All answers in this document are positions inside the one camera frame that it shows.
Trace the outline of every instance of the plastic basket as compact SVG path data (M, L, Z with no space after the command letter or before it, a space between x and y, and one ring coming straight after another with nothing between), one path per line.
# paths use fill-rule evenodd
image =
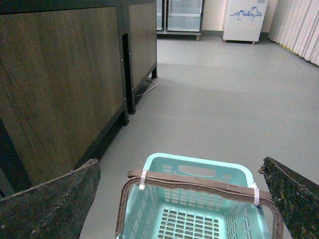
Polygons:
M144 169L250 187L251 172L238 164L156 153ZM135 185L129 196L123 239L269 239L261 207L184 189Z

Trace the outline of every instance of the blue logo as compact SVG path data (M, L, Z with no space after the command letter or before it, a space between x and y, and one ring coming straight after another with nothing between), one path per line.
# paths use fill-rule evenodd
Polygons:
M261 12L258 11L256 6L253 6L249 11L240 10L231 16L237 16L237 20L241 20L241 17L249 17L251 21L257 16L262 16Z

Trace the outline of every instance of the basket handle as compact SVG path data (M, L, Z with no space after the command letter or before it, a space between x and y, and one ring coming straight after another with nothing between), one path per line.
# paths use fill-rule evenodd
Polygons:
M128 172L129 180L122 189L119 214L116 225L115 238L120 235L124 227L124 219L130 188L141 182L142 170L131 170ZM228 200L254 203L255 191L253 188L247 188L232 184L223 183L216 180L209 180L199 177L191 177L184 175L157 173L148 171L145 178L145 185L167 189L185 189L200 193L218 195ZM272 200L271 194L267 191L259 191L259 206L265 206L272 211L273 214L273 233L272 239L283 239L284 221Z

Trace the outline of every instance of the wood grain panel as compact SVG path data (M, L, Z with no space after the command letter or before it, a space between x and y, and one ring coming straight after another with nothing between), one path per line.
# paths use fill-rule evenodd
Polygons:
M136 90L157 61L156 3L130 5L133 82Z
M70 171L123 102L115 7L0 16L0 117L33 184Z

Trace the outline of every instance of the dark cork panel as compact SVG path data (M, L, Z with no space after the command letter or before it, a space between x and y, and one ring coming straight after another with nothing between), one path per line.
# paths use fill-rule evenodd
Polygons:
M0 238L79 238L100 177L99 161L90 160L62 177L0 200Z
M319 185L267 157L260 169L294 239L319 238Z

